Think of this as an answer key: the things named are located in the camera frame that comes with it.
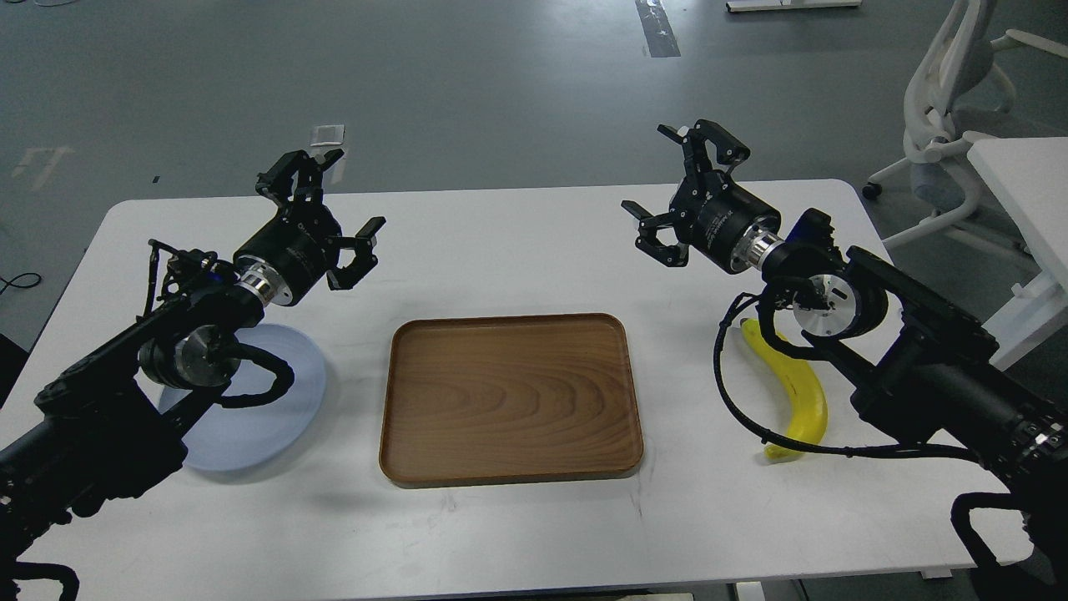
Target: yellow banana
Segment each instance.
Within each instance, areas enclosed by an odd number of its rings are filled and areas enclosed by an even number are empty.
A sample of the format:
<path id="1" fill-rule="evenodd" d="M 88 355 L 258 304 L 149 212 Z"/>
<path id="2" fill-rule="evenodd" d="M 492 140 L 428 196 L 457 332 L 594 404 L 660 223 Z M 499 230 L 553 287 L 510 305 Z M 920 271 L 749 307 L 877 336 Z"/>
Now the yellow banana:
<path id="1" fill-rule="evenodd" d="M 786 429 L 786 437 L 819 444 L 827 432 L 827 397 L 823 396 L 823 388 L 820 386 L 816 373 L 808 367 L 807 362 L 787 358 L 769 347 L 760 336 L 760 323 L 757 320 L 742 320 L 741 334 L 756 357 L 764 360 L 775 374 L 790 398 L 794 415 Z M 764 455 L 768 459 L 779 460 L 803 454 L 769 444 L 764 447 Z"/>

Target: white table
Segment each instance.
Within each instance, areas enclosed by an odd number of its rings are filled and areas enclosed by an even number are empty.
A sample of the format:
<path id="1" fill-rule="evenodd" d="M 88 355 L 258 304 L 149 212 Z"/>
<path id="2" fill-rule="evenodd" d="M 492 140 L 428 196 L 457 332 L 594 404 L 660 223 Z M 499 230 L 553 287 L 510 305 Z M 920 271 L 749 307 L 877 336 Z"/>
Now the white table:
<path id="1" fill-rule="evenodd" d="M 1027 242 L 1041 272 L 985 325 L 1005 369 L 1068 323 L 1068 138 L 985 139 L 968 159 Z"/>
<path id="2" fill-rule="evenodd" d="M 747 186 L 790 224 L 820 206 L 842 242 L 885 256 L 848 185 Z M 329 363 L 311 430 L 260 469 L 231 477 L 183 470 L 142 499 L 108 502 L 91 519 L 54 527 L 25 557 L 73 566 L 87 601 L 435 597 L 969 565 L 951 503 L 961 492 L 1003 490 L 975 465 L 837 457 L 766 464 L 758 441 L 721 405 L 710 364 L 717 322 L 736 292 L 760 288 L 758 273 L 729 276 L 700 255 L 666 268 L 633 247 L 633 220 L 619 207 L 629 197 L 662 210 L 674 187 L 329 195 L 346 231 L 373 215 L 389 222 L 379 266 L 355 289 L 320 282 L 299 306 L 268 311 L 266 322 L 300 329 Z M 146 238 L 227 253 L 272 213 L 257 197 L 112 208 L 0 413 L 0 444 L 38 421 L 31 400 L 41 388 L 140 311 Z M 611 314 L 626 328 L 645 439 L 637 475 L 429 490 L 399 489 L 382 475 L 397 328 L 580 312 Z M 897 330 L 890 320 L 855 347 L 876 359 Z M 739 404 L 783 426 L 785 395 L 737 332 L 724 360 Z M 885 443 L 855 417 L 848 383 L 827 365 L 816 370 L 831 406 L 826 442 Z M 156 398 L 158 388 L 145 389 Z M 977 522 L 1000 557 L 1030 554 L 1018 515 L 979 512 Z"/>

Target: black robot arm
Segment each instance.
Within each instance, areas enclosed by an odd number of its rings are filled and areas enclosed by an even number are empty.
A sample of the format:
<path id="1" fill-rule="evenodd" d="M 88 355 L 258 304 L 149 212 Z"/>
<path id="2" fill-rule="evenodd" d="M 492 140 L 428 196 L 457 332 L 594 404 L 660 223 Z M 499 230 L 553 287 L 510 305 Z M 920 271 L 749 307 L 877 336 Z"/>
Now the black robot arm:
<path id="1" fill-rule="evenodd" d="M 1019 509 L 1032 540 L 1053 563 L 1061 586 L 1068 583 L 1068 512 L 1063 494 L 1054 492 L 1068 484 L 1064 444 L 1068 415 L 990 365 L 998 344 L 974 317 L 866 250 L 853 247 L 843 256 L 827 215 L 810 208 L 786 238 L 780 237 L 779 212 L 733 180 L 731 171 L 749 151 L 724 136 L 722 127 L 698 121 L 679 131 L 661 125 L 660 131 L 682 145 L 686 177 L 664 215 L 653 217 L 638 203 L 624 201 L 624 208 L 639 219 L 635 244 L 677 266 L 677 260 L 664 259 L 673 256 L 668 254 L 672 247 L 655 238 L 656 230 L 671 226 L 679 246 L 695 247 L 731 273 L 756 267 L 766 283 L 759 295 L 737 300 L 717 339 L 717 382 L 735 417 L 763 439 L 797 450 L 971 459 L 1009 490 L 1007 495 L 961 495 L 954 505 L 954 526 L 976 564 L 988 571 L 998 569 L 993 554 L 968 524 L 968 511 Z M 727 169 L 713 168 L 707 154 L 693 147 L 706 141 L 716 144 L 718 162 L 729 163 Z M 901 331 L 873 365 L 844 341 L 883 321 L 888 294 L 901 302 Z M 830 362 L 855 386 L 850 400 L 860 417 L 898 444 L 870 450 L 819 447 L 774 434 L 744 417 L 723 388 L 719 353 L 726 328 L 751 304 L 756 305 L 760 333 L 769 346 L 795 359 Z M 774 334 L 775 315 L 784 311 L 794 313 L 807 347 L 790 345 Z M 967 453 L 927 444 L 943 429 Z"/>
<path id="2" fill-rule="evenodd" d="M 84 518 L 107 500 L 141 496 L 179 470 L 187 455 L 182 438 L 214 405 L 261 406 L 288 391 L 289 366 L 239 344 L 235 333 L 260 323 L 271 303 L 295 305 L 324 274 L 332 288 L 350 288 L 377 264 L 375 233 L 386 220 L 372 218 L 346 237 L 323 203 L 323 172 L 340 157 L 341 151 L 321 160 L 296 151 L 261 174 L 256 190 L 278 211 L 233 262 L 150 240 L 144 315 L 45 388 L 34 400 L 42 423 L 0 450 L 0 601 L 15 598 L 15 580 L 40 578 L 59 580 L 64 598 L 73 599 L 72 570 L 18 556 L 52 524 L 70 522 L 72 512 Z M 345 248 L 356 256 L 340 267 Z M 172 256 L 156 296 L 160 250 Z M 274 375 L 268 391 L 225 396 L 242 361 Z M 134 380 L 139 368 L 190 393 L 160 414 Z"/>

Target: brown wooden tray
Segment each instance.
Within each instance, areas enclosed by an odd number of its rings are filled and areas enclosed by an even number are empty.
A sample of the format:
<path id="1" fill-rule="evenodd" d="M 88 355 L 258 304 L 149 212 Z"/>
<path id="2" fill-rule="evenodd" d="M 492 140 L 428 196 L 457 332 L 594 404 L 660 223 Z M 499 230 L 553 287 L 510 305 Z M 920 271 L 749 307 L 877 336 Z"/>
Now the brown wooden tray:
<path id="1" fill-rule="evenodd" d="M 398 486 L 615 478 L 642 452 L 612 316 L 413 321 L 393 336 L 379 464 Z"/>

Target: gray floor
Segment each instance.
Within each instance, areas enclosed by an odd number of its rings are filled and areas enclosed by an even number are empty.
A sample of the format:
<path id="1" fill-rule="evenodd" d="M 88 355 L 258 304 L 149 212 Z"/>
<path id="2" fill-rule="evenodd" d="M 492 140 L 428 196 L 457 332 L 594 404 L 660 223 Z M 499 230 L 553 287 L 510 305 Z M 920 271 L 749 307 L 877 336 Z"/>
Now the gray floor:
<path id="1" fill-rule="evenodd" d="M 860 186 L 900 154 L 900 98 L 948 5 L 728 15 L 722 2 L 671 0 L 681 57 L 654 59 L 629 0 L 0 4 L 0 275 L 44 276 L 0 296 L 0 333 L 32 347 L 110 206 L 250 194 L 256 172 L 316 124 L 348 126 L 350 159 L 331 191 L 672 181 L 680 153 L 656 125 L 696 117 L 753 148 L 741 179 Z M 1007 27 L 1068 41 L 1068 3 L 1003 0 L 991 31 Z M 1019 113 L 1068 128 L 1068 66 L 1025 50 L 1001 62 Z M 73 153 L 48 177 L 50 153 L 13 176 L 28 148 L 61 146 Z M 868 208 L 883 233 L 927 210 L 905 179 Z M 1034 274 L 943 237 L 894 258 L 980 318 Z M 1012 374 L 1064 397 L 1066 345 L 1055 337 Z M 961 581 L 808 590 L 972 599 Z"/>

